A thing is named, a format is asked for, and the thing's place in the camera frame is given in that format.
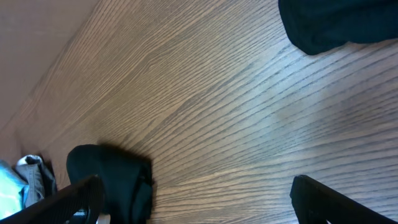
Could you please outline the black polo shirt with logo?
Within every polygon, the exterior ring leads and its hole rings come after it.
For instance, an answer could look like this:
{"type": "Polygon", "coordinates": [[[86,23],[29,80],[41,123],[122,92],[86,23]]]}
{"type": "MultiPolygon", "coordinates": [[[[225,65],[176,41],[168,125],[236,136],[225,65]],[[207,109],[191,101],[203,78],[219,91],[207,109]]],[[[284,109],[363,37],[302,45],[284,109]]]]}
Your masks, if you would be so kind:
{"type": "Polygon", "coordinates": [[[67,172],[72,184],[97,175],[104,186],[102,212],[111,223],[146,223],[153,202],[150,159],[109,144],[85,144],[67,156],[67,172]]]}

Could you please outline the plain black t-shirt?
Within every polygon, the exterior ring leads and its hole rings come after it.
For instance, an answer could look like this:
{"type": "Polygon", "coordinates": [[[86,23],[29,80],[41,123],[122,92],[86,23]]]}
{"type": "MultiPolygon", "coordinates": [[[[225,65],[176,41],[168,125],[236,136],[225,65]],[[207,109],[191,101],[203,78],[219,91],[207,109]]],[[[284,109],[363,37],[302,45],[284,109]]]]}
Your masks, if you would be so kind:
{"type": "Polygon", "coordinates": [[[279,0],[287,37],[307,55],[397,38],[397,0],[279,0]]]}

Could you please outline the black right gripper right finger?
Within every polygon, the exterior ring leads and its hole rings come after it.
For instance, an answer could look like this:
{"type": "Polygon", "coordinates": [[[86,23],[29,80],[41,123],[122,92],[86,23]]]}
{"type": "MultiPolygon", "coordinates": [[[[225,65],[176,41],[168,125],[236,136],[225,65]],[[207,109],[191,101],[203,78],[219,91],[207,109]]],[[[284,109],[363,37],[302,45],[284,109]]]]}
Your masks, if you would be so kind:
{"type": "Polygon", "coordinates": [[[299,224],[396,224],[307,175],[294,177],[290,198],[299,224]]]}

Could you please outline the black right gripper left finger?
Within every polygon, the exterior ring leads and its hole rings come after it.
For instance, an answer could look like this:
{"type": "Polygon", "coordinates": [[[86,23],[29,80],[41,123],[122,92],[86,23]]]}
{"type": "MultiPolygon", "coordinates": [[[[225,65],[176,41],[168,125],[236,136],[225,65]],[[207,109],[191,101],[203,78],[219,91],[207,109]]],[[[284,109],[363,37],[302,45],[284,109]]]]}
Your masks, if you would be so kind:
{"type": "Polygon", "coordinates": [[[96,223],[103,206],[102,180],[92,175],[1,220],[1,223],[96,223]]]}

